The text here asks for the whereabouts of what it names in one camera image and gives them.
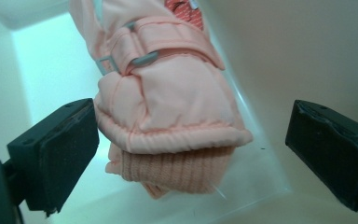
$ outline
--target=white bin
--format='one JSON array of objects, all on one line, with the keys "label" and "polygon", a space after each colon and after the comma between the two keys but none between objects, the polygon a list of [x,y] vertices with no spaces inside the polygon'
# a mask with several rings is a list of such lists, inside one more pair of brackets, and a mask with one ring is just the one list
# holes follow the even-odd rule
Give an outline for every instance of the white bin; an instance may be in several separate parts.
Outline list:
[{"label": "white bin", "polygon": [[[358,1],[199,0],[253,143],[239,148],[212,195],[152,200],[108,175],[109,142],[59,214],[26,223],[358,223],[284,144],[293,102],[358,121]],[[93,98],[101,77],[66,1],[0,0],[0,160],[6,144],[66,103]]]}]

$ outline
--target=puffy pink fabric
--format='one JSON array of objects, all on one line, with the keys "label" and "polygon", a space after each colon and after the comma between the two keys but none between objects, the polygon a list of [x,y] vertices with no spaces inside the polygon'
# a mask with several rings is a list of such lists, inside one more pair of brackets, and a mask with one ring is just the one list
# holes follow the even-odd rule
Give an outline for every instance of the puffy pink fabric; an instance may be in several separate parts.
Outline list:
[{"label": "puffy pink fabric", "polygon": [[[111,53],[114,33],[129,21],[174,18],[160,0],[104,0],[101,21],[90,0],[71,0],[70,6],[94,59]],[[130,153],[239,147],[253,138],[221,71],[196,54],[160,57],[128,74],[111,72],[99,89],[94,101],[99,128]]]}]

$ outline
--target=strap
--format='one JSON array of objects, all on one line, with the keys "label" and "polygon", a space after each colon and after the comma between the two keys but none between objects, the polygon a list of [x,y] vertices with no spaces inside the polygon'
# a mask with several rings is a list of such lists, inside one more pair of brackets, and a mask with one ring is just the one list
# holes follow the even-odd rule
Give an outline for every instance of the strap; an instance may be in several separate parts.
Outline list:
[{"label": "strap", "polygon": [[[219,69],[224,65],[209,38],[199,28],[176,18],[147,17],[117,30],[110,44],[111,62],[122,76],[134,67],[177,53],[191,53]],[[100,69],[101,59],[97,60]]]}]

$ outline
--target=metal buckle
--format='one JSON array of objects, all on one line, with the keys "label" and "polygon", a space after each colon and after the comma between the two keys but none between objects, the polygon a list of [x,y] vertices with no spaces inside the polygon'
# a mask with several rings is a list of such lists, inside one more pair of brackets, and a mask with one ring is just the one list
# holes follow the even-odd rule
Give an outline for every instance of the metal buckle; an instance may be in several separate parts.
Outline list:
[{"label": "metal buckle", "polygon": [[[132,32],[135,29],[134,26],[135,26],[135,21],[131,21],[131,22],[129,22],[129,23],[127,23],[125,25],[125,27],[129,28]],[[146,54],[145,56],[142,56],[142,57],[139,57],[139,58],[136,58],[136,59],[132,60],[131,64],[134,67],[141,67],[141,66],[144,66],[146,64],[153,63],[157,59],[158,59],[158,51],[153,51],[153,52],[150,52],[150,53]],[[107,71],[105,69],[105,67],[103,66],[103,62],[106,62],[106,61],[108,61],[110,63],[110,65],[112,65],[112,67],[115,68],[115,70],[118,73],[120,73],[120,70],[118,69],[118,66],[117,66],[117,64],[115,62],[115,59],[111,55],[108,55],[108,56],[104,56],[102,58],[99,58],[99,59],[97,59],[95,61],[97,63],[98,68],[100,69],[101,73],[103,74],[103,76],[108,74],[109,72],[112,72],[112,71]]]}]

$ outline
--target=white plastic wall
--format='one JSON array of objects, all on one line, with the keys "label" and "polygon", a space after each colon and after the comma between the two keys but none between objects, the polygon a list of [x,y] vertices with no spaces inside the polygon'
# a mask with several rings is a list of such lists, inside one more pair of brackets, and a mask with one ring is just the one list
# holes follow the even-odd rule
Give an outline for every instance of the white plastic wall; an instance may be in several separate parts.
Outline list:
[{"label": "white plastic wall", "polygon": [[[139,186],[103,172],[108,142],[102,138],[62,212],[44,219],[23,204],[27,223],[204,223],[217,217],[214,223],[358,223],[358,214],[284,145],[295,99],[358,121],[358,1],[199,2],[255,134],[227,171],[221,190],[228,200],[173,195],[148,201]],[[9,141],[59,106],[92,98],[99,78],[68,14],[14,31],[0,24],[0,159],[8,159]]]}]

